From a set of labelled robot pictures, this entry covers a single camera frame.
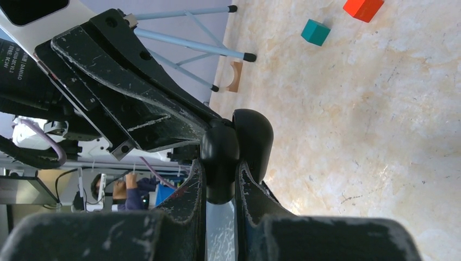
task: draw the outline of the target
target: teal cube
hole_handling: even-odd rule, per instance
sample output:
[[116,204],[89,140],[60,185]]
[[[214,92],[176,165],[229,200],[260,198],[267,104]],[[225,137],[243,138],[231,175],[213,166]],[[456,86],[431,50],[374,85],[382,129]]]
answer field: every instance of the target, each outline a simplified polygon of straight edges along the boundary
[[301,36],[311,44],[322,46],[329,33],[330,28],[326,27],[322,23],[309,19]]

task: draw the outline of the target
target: light blue tripod leg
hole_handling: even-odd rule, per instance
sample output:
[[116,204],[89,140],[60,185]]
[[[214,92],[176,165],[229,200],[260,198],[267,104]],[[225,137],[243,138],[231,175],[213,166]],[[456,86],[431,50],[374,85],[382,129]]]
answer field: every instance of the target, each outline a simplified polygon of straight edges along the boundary
[[214,36],[210,30],[206,26],[204,26],[193,14],[191,14],[189,11],[185,11],[186,15],[191,18],[215,43],[221,47],[221,48],[226,48],[224,44]]
[[180,46],[188,47],[188,48],[195,49],[201,52],[214,53],[214,54],[219,54],[222,56],[236,57],[239,59],[243,59],[244,61],[250,61],[250,62],[256,61],[256,55],[252,53],[240,53],[240,52],[229,50],[227,48],[220,48],[220,47],[216,47],[213,45],[207,45],[205,43],[190,41],[190,40],[173,37],[173,36],[166,35],[166,34],[156,33],[156,32],[152,32],[149,30],[140,29],[140,28],[136,28],[134,30],[134,33],[137,36],[140,36],[143,38],[149,38],[152,40],[167,42],[169,44],[180,45]]
[[[217,13],[234,13],[236,11],[237,11],[237,6],[230,5],[228,7],[190,10],[189,12],[193,15],[206,15],[206,14],[217,14]],[[136,19],[139,21],[139,20],[150,20],[150,19],[169,18],[169,17],[178,17],[178,16],[186,16],[186,14],[184,11],[173,11],[173,12],[162,12],[162,13],[153,13],[153,14],[139,14],[139,15],[135,15],[134,17],[136,17]]]
[[197,61],[197,60],[200,60],[200,59],[203,59],[203,58],[206,58],[206,57],[210,57],[210,56],[213,56],[213,55],[214,54],[212,54],[212,53],[204,53],[204,54],[201,54],[199,56],[195,56],[195,57],[180,61],[180,62],[176,63],[176,65],[181,66],[183,64],[188,64],[188,63],[191,63],[193,61]]
[[177,65],[177,64],[175,64],[175,63],[173,63],[172,61],[166,59],[165,57],[163,57],[163,56],[161,56],[160,54],[154,52],[153,50],[148,49],[148,51],[149,51],[149,53],[152,55],[152,57],[153,57],[155,60],[157,60],[157,61],[159,61],[159,62],[161,62],[161,63],[164,63],[164,64],[168,65],[169,67],[171,67],[171,68],[177,70],[178,72],[181,72],[182,74],[184,74],[184,75],[190,77],[191,79],[193,79],[193,80],[195,80],[195,81],[197,81],[197,82],[199,82],[199,83],[205,85],[206,87],[210,88],[212,91],[219,91],[219,87],[218,87],[218,86],[216,86],[216,85],[214,85],[214,84],[211,84],[211,83],[207,82],[206,80],[200,78],[199,76],[196,76],[195,74],[193,74],[193,73],[189,72],[188,70],[182,68],[181,66],[179,66],[179,65]]

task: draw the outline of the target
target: marble floor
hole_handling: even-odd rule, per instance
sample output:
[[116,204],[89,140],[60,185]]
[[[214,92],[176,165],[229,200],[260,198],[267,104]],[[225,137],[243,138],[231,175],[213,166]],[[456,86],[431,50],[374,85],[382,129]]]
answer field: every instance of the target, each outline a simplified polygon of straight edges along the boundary
[[[344,1],[234,4],[225,44],[258,60],[210,106],[271,121],[265,180],[282,205],[394,219],[424,260],[460,260],[461,2],[386,0],[370,23]],[[300,37],[308,19],[331,27],[322,47]],[[232,81],[233,60],[220,59],[216,85]]]

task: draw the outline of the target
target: red cube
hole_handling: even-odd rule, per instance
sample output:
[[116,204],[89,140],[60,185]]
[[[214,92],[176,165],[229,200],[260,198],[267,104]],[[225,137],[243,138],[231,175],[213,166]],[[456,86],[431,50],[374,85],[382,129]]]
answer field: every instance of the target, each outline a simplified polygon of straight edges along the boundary
[[343,9],[352,17],[369,23],[383,4],[382,0],[347,0]]

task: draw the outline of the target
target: wooden block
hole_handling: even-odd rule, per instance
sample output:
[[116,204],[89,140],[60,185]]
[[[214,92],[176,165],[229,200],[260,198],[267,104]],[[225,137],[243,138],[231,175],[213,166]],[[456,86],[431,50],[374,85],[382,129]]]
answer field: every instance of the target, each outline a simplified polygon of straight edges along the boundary
[[330,33],[330,28],[312,19],[307,21],[301,36],[311,44],[322,46]]
[[383,4],[382,0],[347,0],[342,8],[352,17],[369,23]]
[[240,77],[242,75],[242,67],[244,64],[240,61],[233,61],[230,64],[232,66],[232,69],[234,69],[234,80],[231,82],[231,84],[229,84],[229,86],[226,87],[226,90],[231,92],[238,92],[240,85]]

